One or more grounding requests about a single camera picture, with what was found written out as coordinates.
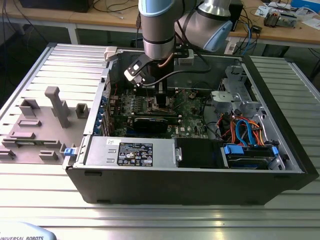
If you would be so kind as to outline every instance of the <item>table leg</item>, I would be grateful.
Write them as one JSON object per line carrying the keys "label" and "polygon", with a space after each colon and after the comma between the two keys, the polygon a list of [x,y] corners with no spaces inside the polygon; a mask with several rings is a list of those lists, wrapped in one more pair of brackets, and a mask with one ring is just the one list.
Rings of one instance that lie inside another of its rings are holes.
{"label": "table leg", "polygon": [[235,51],[237,43],[240,42],[240,37],[229,36],[227,40],[228,44],[226,45],[224,54],[232,55]]}
{"label": "table leg", "polygon": [[106,42],[107,44],[111,44],[112,40],[111,40],[111,32],[110,31],[106,31]]}
{"label": "table leg", "polygon": [[68,24],[67,28],[68,28],[71,44],[80,44],[76,25],[75,24]]}
{"label": "table leg", "polygon": [[17,28],[16,31],[20,34],[20,35],[25,35],[26,32],[24,30],[24,24],[16,24]]}

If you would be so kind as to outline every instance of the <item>black cable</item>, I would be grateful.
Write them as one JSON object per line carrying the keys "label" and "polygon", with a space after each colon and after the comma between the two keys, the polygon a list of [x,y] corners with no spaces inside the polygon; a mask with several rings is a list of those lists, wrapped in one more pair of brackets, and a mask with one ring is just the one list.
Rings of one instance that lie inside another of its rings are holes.
{"label": "black cable", "polygon": [[309,51],[310,51],[310,53],[312,53],[312,55],[313,56],[315,56],[316,58],[318,58],[318,59],[320,59],[320,56],[317,56],[313,51],[315,51],[314,49],[312,49],[312,48],[308,48],[309,49]]}
{"label": "black cable", "polygon": [[317,54],[320,54],[320,52],[314,50],[313,48],[309,48],[309,49],[311,49],[312,51],[316,52]]}
{"label": "black cable", "polygon": [[313,80],[315,79],[316,75],[319,73],[320,70],[320,59],[318,60],[318,62],[314,65],[314,68],[310,74],[310,82],[313,82]]}
{"label": "black cable", "polygon": [[138,34],[139,34],[139,28],[136,28],[136,34],[135,34],[135,48],[138,48]]}
{"label": "black cable", "polygon": [[186,41],[187,46],[189,45],[191,47],[191,49],[198,55],[198,57],[208,66],[208,68],[206,70],[178,70],[178,71],[173,71],[170,72],[169,74],[165,75],[164,77],[160,78],[159,80],[153,82],[153,83],[147,83],[147,84],[143,84],[145,87],[150,87],[150,86],[154,86],[160,82],[162,82],[163,80],[167,79],[168,77],[175,75],[175,74],[180,74],[180,73],[191,73],[191,74],[206,74],[209,73],[211,71],[211,65],[208,63],[208,61],[192,46],[192,44],[188,41],[187,36],[184,32],[184,30],[182,29],[180,22],[176,21],[181,33],[182,33],[182,39],[184,38]]}
{"label": "black cable", "polygon": [[99,11],[99,12],[103,12],[103,13],[115,13],[115,12],[124,11],[124,10],[131,9],[131,8],[134,8],[134,7],[137,7],[137,6],[138,6],[138,5],[133,5],[133,6],[129,6],[129,7],[126,7],[126,8],[123,8],[123,9],[114,10],[114,11],[105,11],[105,10],[101,10],[101,9],[96,8],[96,4],[97,4],[98,2],[100,2],[100,1],[101,1],[101,0],[98,0],[98,1],[94,2],[94,3],[92,4],[92,7],[93,7],[95,10],[97,10],[97,11]]}
{"label": "black cable", "polygon": [[213,90],[213,87],[211,87],[210,84],[207,83],[206,81],[197,81],[195,84],[192,85],[192,87],[191,87],[192,90],[195,89],[195,86],[196,86],[197,84],[204,84],[204,85],[206,85],[207,87],[209,87],[210,90]]}
{"label": "black cable", "polygon": [[181,41],[181,43],[184,42],[177,32],[175,32],[175,36]]}
{"label": "black cable", "polygon": [[111,4],[110,6],[107,6],[107,10],[108,10],[110,7],[113,7],[113,6],[124,5],[124,4],[126,4],[127,2],[129,2],[129,0],[126,0],[126,1],[123,2],[123,3]]}
{"label": "black cable", "polygon": [[141,28],[141,14],[140,14],[140,12],[138,13],[138,16],[136,16],[135,27],[136,27],[135,48],[138,48],[138,34],[139,34],[139,29]]}
{"label": "black cable", "polygon": [[47,41],[47,39],[38,31],[38,29],[29,21],[29,19],[26,17],[26,15],[24,15],[22,13],[22,11],[20,11],[20,9],[18,8],[16,1],[13,0],[13,4],[15,6],[15,8],[21,13],[21,15],[24,17],[25,20],[28,21],[28,23],[34,28],[34,30],[41,36],[41,38],[48,44],[49,42]]}
{"label": "black cable", "polygon": [[[247,11],[243,8],[243,11],[245,13],[245,16],[243,15],[240,15],[241,17],[243,18],[246,18],[247,19],[247,25],[249,26],[250,29],[252,29],[252,26],[253,26],[253,23],[251,21],[251,19],[248,17],[248,13]],[[246,39],[249,37],[249,31],[247,31],[247,35],[246,37],[243,39],[242,43],[240,44],[240,46],[236,46],[237,49],[235,50],[235,52],[233,54],[236,54],[239,50],[240,50],[240,54],[241,54],[241,50],[242,50],[242,45],[245,43]]]}

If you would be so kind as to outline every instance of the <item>sticker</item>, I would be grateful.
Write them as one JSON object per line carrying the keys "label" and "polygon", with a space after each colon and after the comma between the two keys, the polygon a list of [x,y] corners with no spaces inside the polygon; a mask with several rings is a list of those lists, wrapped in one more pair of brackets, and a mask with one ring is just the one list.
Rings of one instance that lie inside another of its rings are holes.
{"label": "sticker", "polygon": [[15,143],[18,145],[36,145],[34,142],[27,142],[27,141],[17,141]]}
{"label": "sticker", "polygon": [[153,144],[152,143],[127,143],[120,142],[117,164],[119,166],[153,166]]}
{"label": "sticker", "polygon": [[108,138],[106,140],[107,145],[119,145],[121,143],[121,139]]}

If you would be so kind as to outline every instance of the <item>metal work surface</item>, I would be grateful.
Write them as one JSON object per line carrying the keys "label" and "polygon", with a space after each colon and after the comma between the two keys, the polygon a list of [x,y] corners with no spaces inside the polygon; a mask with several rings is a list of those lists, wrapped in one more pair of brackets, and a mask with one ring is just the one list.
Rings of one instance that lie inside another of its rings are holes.
{"label": "metal work surface", "polygon": [[[43,81],[39,84],[48,86],[51,77],[41,76],[45,72],[40,69],[46,66],[45,61],[49,62],[62,56],[65,58],[64,66],[59,68],[60,70],[72,64],[102,65],[104,49],[104,47],[74,45],[57,45],[55,50],[48,48],[42,60],[35,64],[20,86],[27,89],[28,86],[33,86],[29,82],[36,81]],[[277,72],[268,72],[268,66],[271,71],[277,71],[276,67],[279,68],[281,63],[285,63],[283,59],[272,58],[271,66],[270,62],[258,62],[267,61],[267,58],[252,60],[260,72],[265,71],[261,73],[262,77],[319,172],[320,156],[317,150],[320,145],[318,120],[320,111],[317,110],[319,102],[301,104],[301,102],[294,103],[295,100],[291,99],[289,103],[292,104],[288,104],[286,98],[295,96],[295,99],[318,101],[320,98],[316,94],[319,93],[315,92],[306,79],[301,79],[304,76],[298,69],[295,69],[296,74],[288,72],[283,74],[284,76]],[[287,66],[289,68],[285,66],[286,69],[293,71],[291,66],[294,67],[294,64],[290,63]],[[58,75],[59,72],[51,74],[55,76],[55,84],[60,89],[64,85],[76,85],[76,88],[81,87],[78,85],[82,85],[83,88],[96,87],[101,75],[65,73],[62,78]],[[299,86],[300,90],[291,89],[296,86]],[[292,91],[300,92],[304,96],[290,95]],[[26,92],[16,92],[12,102],[0,110],[1,131],[10,128],[10,124],[4,122],[6,118],[17,115],[15,117],[18,119],[21,112],[15,102],[21,101],[21,96]],[[90,107],[95,94],[87,92],[75,93],[73,95],[75,99],[65,99],[62,96],[61,99],[69,102],[69,106],[72,106],[74,100],[81,100]],[[305,109],[300,110],[298,108],[300,105]],[[308,132],[305,128],[310,129],[311,124],[313,131]],[[0,196],[0,222],[20,221],[38,225],[52,231],[59,240],[87,240],[92,237],[131,240],[300,240],[318,239],[320,234],[318,179],[299,191],[282,193],[265,206],[103,205],[86,203],[61,165],[1,163]]]}

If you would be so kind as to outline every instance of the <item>cable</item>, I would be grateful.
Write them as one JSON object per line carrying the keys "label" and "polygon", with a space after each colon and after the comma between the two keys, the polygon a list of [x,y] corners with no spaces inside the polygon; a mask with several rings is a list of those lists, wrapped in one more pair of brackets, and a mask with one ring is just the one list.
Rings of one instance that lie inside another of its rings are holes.
{"label": "cable", "polygon": [[138,48],[138,34],[139,34],[139,28],[136,28],[136,33],[135,33],[135,48]]}
{"label": "cable", "polygon": [[287,9],[286,8],[286,6],[288,5],[288,3],[289,3],[289,0],[286,0],[286,2],[284,2],[283,1],[283,3],[285,3],[285,5],[284,6],[279,6],[278,4],[280,4],[282,1],[281,0],[279,0],[278,2],[277,1],[275,1],[274,3],[275,3],[275,5],[277,6],[277,8],[278,9],[282,9],[282,10],[289,10],[289,9]]}
{"label": "cable", "polygon": [[312,51],[316,52],[317,54],[320,54],[320,52],[314,50],[313,48],[309,48],[309,49],[311,49]]}
{"label": "cable", "polygon": [[252,136],[251,126],[250,126],[250,124],[249,124],[249,122],[247,120],[241,119],[236,123],[236,126],[235,126],[235,135],[236,135],[236,137],[239,139],[240,142],[243,143],[244,146],[248,146],[247,143],[241,138],[241,136],[239,134],[239,127],[240,127],[242,122],[244,122],[246,124],[246,127],[248,129],[248,137],[249,137],[250,144],[255,145],[256,142],[255,142],[255,139]]}
{"label": "cable", "polygon": [[175,75],[175,74],[180,74],[180,73],[192,73],[192,74],[206,74],[209,73],[211,71],[211,65],[208,63],[208,61],[192,46],[191,43],[189,43],[186,34],[184,32],[184,30],[182,29],[180,22],[176,21],[181,33],[182,33],[182,39],[184,38],[184,40],[187,42],[187,46],[190,45],[191,49],[198,55],[198,57],[208,66],[208,68],[206,70],[178,70],[178,71],[173,71],[170,72],[169,74],[165,75],[164,77],[160,78],[159,80],[153,82],[153,83],[147,83],[144,84],[145,87],[150,87],[150,86],[154,86],[160,82],[162,82],[163,80],[167,79],[168,77]]}
{"label": "cable", "polygon": [[[243,8],[243,11],[245,13],[245,16],[243,16],[243,15],[240,15],[240,16],[247,19],[247,25],[249,26],[249,28],[251,28],[250,25],[253,26],[253,23],[252,23],[251,19],[248,17],[248,13],[244,8]],[[245,40],[249,36],[249,31],[246,31],[246,32],[247,32],[246,37],[243,39],[241,45],[237,46],[237,49],[235,50],[235,52],[233,54],[236,54],[238,52],[238,50],[240,50],[240,54],[241,54],[242,45],[244,44]]]}
{"label": "cable", "polygon": [[165,67],[165,66],[170,62],[170,60],[171,60],[174,56],[175,56],[175,54],[174,54],[174,53],[171,53],[171,55],[165,60],[164,63],[158,64],[158,68],[161,69],[161,68]]}
{"label": "cable", "polygon": [[24,15],[22,13],[22,11],[20,11],[20,9],[18,8],[16,1],[13,0],[13,4],[15,6],[15,8],[21,13],[21,15],[24,17],[25,20],[28,21],[28,23],[34,28],[34,30],[41,36],[41,38],[48,44],[49,42],[47,41],[47,39],[38,31],[38,29],[29,21],[29,19],[26,17],[26,15]]}
{"label": "cable", "polygon": [[[105,8],[106,8],[107,11],[111,11],[111,10],[110,10],[110,7],[112,7],[112,6],[114,6],[114,5],[121,5],[121,4],[112,4],[112,5],[108,6],[108,5],[107,5],[107,0],[104,0],[104,5],[105,5]],[[109,14],[112,15],[112,16],[114,16],[114,17],[116,17],[116,18],[124,19],[123,16],[119,16],[119,15],[118,15],[118,14],[122,14],[121,11],[117,11],[117,12],[115,12],[115,13],[110,12]]]}
{"label": "cable", "polygon": [[265,145],[265,143],[264,143],[264,141],[262,140],[262,134],[261,134],[261,130],[260,130],[260,141],[261,141],[261,144],[264,146]]}
{"label": "cable", "polygon": [[250,41],[251,41],[251,31],[250,31],[250,27],[249,27],[249,25],[248,25],[247,23],[245,23],[245,22],[243,22],[243,21],[239,21],[239,22],[243,23],[243,24],[246,25],[246,27],[248,28],[249,40],[248,40],[248,42],[247,42],[247,44],[246,44],[246,48],[245,48],[244,52],[241,54],[241,55],[245,55],[245,53],[247,52],[248,47],[249,47],[249,45],[250,45]]}
{"label": "cable", "polygon": [[214,89],[214,88],[213,88],[212,86],[210,86],[210,84],[207,83],[206,81],[197,81],[195,84],[192,85],[192,87],[191,87],[192,90],[195,89],[195,86],[196,86],[197,84],[204,84],[204,85],[206,85],[210,90],[213,90],[213,89]]}
{"label": "cable", "polygon": [[317,56],[313,51],[315,51],[317,54],[320,54],[320,52],[317,52],[316,50],[314,50],[312,48],[308,48],[308,49],[309,49],[310,53],[312,53],[313,56],[315,56],[316,58],[320,59],[320,56]]}
{"label": "cable", "polygon": [[[100,2],[101,0],[97,0],[96,2],[94,2],[93,4],[92,4],[92,7],[95,9],[95,10],[97,10],[97,11],[99,11],[99,12],[103,12],[103,13],[116,13],[116,12],[119,12],[119,11],[124,11],[124,10],[127,10],[127,9],[131,9],[131,8],[134,8],[134,7],[137,7],[138,5],[133,5],[133,6],[129,6],[129,7],[126,7],[126,8],[123,8],[123,9],[118,9],[118,10],[114,10],[114,11],[105,11],[105,10],[101,10],[101,9],[98,9],[98,8],[96,8],[96,4],[98,3],[98,2]],[[114,6],[114,5],[122,5],[122,4],[120,4],[120,3],[117,3],[117,4],[113,4],[113,5],[110,5],[109,6],[109,8],[111,7],[111,6]]]}

